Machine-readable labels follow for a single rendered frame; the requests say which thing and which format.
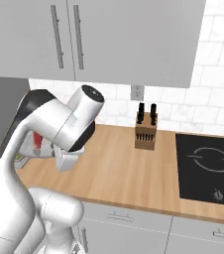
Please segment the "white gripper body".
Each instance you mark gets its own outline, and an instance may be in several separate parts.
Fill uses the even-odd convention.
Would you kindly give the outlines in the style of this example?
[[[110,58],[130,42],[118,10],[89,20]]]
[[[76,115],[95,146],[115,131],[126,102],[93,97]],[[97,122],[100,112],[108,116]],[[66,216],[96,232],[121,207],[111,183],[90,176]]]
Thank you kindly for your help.
[[[54,151],[56,158],[56,168],[61,172],[65,172],[73,169],[74,165],[77,163],[78,158],[84,153],[84,148],[81,148],[75,152],[66,152],[58,146],[55,146]]]

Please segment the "clear container with steak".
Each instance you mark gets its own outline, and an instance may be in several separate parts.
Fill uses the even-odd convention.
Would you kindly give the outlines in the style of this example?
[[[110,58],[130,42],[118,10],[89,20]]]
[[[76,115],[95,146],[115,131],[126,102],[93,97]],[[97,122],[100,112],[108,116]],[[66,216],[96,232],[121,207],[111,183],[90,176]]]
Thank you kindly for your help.
[[[55,152],[50,141],[30,131],[21,145],[19,154],[30,158],[51,158]]]

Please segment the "clear container with vegetables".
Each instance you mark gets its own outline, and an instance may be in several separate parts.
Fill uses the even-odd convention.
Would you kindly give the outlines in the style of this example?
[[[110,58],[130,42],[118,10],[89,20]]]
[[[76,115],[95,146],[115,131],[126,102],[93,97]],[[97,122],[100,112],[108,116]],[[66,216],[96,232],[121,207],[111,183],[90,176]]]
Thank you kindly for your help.
[[[22,169],[27,164],[28,161],[29,161],[28,157],[17,156],[15,159],[14,166],[16,169]]]

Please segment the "wooden knife block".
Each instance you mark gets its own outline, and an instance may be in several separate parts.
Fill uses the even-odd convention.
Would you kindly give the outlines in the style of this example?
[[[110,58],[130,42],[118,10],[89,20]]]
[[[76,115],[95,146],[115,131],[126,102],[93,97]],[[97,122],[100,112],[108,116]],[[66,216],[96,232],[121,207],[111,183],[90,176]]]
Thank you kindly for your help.
[[[135,148],[143,150],[155,150],[156,134],[157,134],[157,121],[153,125],[153,119],[150,112],[144,113],[144,120],[140,123],[136,119],[135,126]]]

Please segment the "grey drawer front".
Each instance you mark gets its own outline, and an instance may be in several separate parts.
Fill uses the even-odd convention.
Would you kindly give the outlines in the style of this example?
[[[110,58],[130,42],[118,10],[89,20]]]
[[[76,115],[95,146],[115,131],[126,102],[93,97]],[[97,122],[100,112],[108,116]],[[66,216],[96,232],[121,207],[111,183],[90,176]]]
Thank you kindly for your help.
[[[140,229],[154,230],[157,232],[169,231],[169,226],[171,222],[170,215],[145,212],[136,209],[116,207],[91,202],[85,202],[83,205],[83,218],[87,220],[114,223]],[[114,211],[119,214],[129,213],[129,215],[134,218],[134,221],[129,222],[108,218],[108,213],[113,213]]]
[[[224,243],[224,238],[213,236],[213,231],[224,232],[224,224],[174,217],[170,232],[174,235]]]

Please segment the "grey lower cupboard door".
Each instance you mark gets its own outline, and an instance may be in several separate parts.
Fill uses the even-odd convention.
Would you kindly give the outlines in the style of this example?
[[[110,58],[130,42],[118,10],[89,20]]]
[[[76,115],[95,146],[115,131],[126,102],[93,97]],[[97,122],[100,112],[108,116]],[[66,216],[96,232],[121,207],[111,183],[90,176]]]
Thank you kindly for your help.
[[[82,219],[86,228],[89,253],[86,254],[165,254],[168,235],[165,232],[140,229],[114,223]]]
[[[171,234],[166,254],[224,254],[224,243]]]

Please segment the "wide grey upper cupboard door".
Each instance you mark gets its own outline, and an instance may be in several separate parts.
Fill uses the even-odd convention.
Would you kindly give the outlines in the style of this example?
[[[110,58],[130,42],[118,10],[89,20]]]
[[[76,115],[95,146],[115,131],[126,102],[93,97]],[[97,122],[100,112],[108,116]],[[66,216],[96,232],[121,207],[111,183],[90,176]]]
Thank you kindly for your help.
[[[75,79],[190,87],[206,0],[67,0]],[[78,5],[84,69],[79,69]]]

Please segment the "black hob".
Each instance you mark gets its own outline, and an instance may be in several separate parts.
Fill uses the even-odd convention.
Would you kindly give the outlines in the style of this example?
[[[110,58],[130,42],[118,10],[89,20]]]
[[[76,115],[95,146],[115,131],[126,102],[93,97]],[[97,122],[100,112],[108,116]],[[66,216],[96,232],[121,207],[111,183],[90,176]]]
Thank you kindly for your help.
[[[179,197],[224,204],[224,138],[176,133],[175,144]]]

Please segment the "white wall outlet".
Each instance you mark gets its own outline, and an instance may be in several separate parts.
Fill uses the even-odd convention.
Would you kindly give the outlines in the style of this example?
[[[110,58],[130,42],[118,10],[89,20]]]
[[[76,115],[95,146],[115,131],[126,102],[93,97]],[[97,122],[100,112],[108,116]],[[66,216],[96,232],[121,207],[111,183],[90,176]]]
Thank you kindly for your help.
[[[144,100],[145,88],[142,85],[131,86],[131,99],[136,101]]]

